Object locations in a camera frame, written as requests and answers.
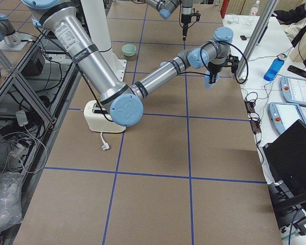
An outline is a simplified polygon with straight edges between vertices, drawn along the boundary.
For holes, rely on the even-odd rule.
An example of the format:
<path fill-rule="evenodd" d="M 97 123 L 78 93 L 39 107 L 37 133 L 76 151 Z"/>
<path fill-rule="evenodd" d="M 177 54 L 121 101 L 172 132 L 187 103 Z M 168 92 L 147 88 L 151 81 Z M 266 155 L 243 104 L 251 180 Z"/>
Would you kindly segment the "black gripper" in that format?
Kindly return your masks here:
<path fill-rule="evenodd" d="M 208 63 L 209 84 L 215 84 L 217 81 L 217 74 L 221 72 L 225 60 L 212 60 Z"/>
<path fill-rule="evenodd" d="M 185 41 L 187 38 L 188 25 L 191 23 L 191 19 L 192 19 L 192 14 L 181 14 L 181 23 L 183 24 L 182 26 L 183 41 Z"/>

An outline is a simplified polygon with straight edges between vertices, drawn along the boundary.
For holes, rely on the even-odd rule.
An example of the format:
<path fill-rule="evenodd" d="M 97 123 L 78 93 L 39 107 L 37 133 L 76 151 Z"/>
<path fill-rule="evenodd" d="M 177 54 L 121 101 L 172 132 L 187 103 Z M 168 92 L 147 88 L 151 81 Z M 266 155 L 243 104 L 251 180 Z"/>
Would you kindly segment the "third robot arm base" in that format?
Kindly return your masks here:
<path fill-rule="evenodd" d="M 3 51 L 21 51 L 25 45 L 8 17 L 0 14 L 0 49 Z"/>

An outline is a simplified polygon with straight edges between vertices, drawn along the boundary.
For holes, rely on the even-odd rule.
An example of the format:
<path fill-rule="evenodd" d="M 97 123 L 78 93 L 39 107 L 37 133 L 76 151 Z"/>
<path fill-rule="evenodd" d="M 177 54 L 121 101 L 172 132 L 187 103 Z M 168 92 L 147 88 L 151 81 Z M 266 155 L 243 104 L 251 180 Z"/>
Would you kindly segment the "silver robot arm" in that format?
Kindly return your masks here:
<path fill-rule="evenodd" d="M 176 57 L 129 86 L 120 81 L 107 61 L 92 42 L 76 18 L 76 8 L 71 1 L 23 1 L 32 11 L 42 28 L 52 31 L 73 63 L 89 79 L 99 93 L 100 103 L 112 120 L 120 126 L 132 126 L 142 117 L 142 99 L 185 72 L 189 67 L 210 69 L 210 83 L 226 66 L 228 50 L 234 32 L 228 27 L 215 30 L 212 40 L 190 50 L 181 51 Z"/>
<path fill-rule="evenodd" d="M 193 1 L 190 0 L 145 0 L 141 2 L 156 9 L 164 20 L 167 20 L 175 10 L 179 9 L 178 23 L 182 29 L 183 41 L 187 39 L 188 29 L 200 19 L 200 13 L 195 10 Z"/>

